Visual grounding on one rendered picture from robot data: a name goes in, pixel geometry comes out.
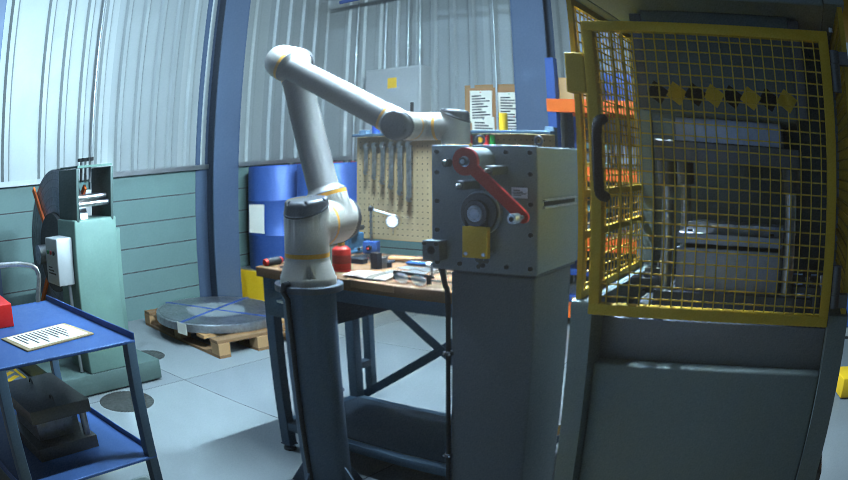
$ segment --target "red box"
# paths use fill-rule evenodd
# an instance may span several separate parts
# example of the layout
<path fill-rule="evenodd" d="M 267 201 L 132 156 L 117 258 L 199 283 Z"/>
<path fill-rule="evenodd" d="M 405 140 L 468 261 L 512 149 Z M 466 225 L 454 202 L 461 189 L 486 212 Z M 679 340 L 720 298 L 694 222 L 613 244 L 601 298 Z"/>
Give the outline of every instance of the red box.
<path fill-rule="evenodd" d="M 5 298 L 0 297 L 0 328 L 14 327 L 12 321 L 12 304 Z"/>

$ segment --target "black cable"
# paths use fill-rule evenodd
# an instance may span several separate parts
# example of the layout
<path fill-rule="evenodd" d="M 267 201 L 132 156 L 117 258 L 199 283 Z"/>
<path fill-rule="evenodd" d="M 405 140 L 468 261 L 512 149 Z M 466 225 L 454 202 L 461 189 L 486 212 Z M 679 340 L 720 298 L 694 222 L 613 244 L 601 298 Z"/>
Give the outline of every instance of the black cable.
<path fill-rule="evenodd" d="M 451 365 L 453 356 L 453 342 L 451 332 L 451 293 L 448 286 L 448 277 L 444 268 L 439 269 L 442 278 L 442 288 L 445 289 L 445 473 L 447 480 L 453 477 L 453 447 L 451 445 Z"/>
<path fill-rule="evenodd" d="M 312 476 L 312 457 L 309 456 L 309 442 L 306 441 L 306 415 L 303 413 L 303 397 L 300 393 L 300 373 L 298 370 L 297 346 L 294 330 L 294 318 L 291 313 L 291 299 L 288 296 L 288 289 L 291 283 L 280 283 L 280 295 L 283 296 L 283 305 L 286 310 L 286 338 L 288 339 L 289 348 L 291 349 L 291 364 L 292 364 L 292 383 L 294 384 L 294 401 L 297 406 L 297 423 L 300 428 L 300 448 L 303 450 L 303 478 L 308 479 Z"/>

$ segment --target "wooden pallet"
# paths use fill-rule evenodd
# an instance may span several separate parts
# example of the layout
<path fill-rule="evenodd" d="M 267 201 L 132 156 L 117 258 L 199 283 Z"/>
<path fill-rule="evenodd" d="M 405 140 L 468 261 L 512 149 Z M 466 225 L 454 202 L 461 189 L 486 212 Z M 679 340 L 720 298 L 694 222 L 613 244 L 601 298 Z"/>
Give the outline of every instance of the wooden pallet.
<path fill-rule="evenodd" d="M 156 310 L 145 310 L 144 323 L 160 332 L 169 335 L 192 347 L 203 350 L 217 358 L 230 358 L 232 356 L 231 345 L 233 342 L 247 340 L 250 348 L 258 351 L 268 349 L 268 329 L 252 330 L 250 332 L 228 333 L 217 335 L 214 333 L 192 333 L 181 335 L 180 333 L 162 325 L 156 320 Z M 285 322 L 283 322 L 283 334 L 285 334 Z"/>

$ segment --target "green machine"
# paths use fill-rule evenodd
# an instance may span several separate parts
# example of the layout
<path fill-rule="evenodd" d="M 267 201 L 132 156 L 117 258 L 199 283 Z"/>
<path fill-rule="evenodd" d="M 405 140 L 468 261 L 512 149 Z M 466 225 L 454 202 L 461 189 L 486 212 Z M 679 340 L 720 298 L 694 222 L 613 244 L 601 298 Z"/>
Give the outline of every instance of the green machine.
<path fill-rule="evenodd" d="M 76 167 L 52 170 L 42 179 L 37 197 L 32 242 L 42 278 L 50 278 L 46 239 L 71 239 L 73 284 L 51 282 L 47 295 L 127 328 L 120 229 L 111 202 L 111 164 L 93 164 L 93 159 L 87 158 Z M 151 355 L 139 351 L 138 365 L 144 382 L 162 376 L 159 360 Z M 126 387 L 123 352 L 111 348 L 64 359 L 62 379 L 83 395 Z"/>

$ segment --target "black door handle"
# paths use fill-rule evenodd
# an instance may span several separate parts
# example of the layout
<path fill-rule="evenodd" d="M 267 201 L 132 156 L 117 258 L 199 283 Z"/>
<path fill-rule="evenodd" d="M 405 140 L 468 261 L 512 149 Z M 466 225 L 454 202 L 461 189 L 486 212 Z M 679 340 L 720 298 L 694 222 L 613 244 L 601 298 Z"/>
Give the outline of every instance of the black door handle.
<path fill-rule="evenodd" d="M 610 194 L 604 189 L 604 125 L 608 118 L 603 113 L 592 119 L 592 190 L 598 200 L 610 201 Z"/>

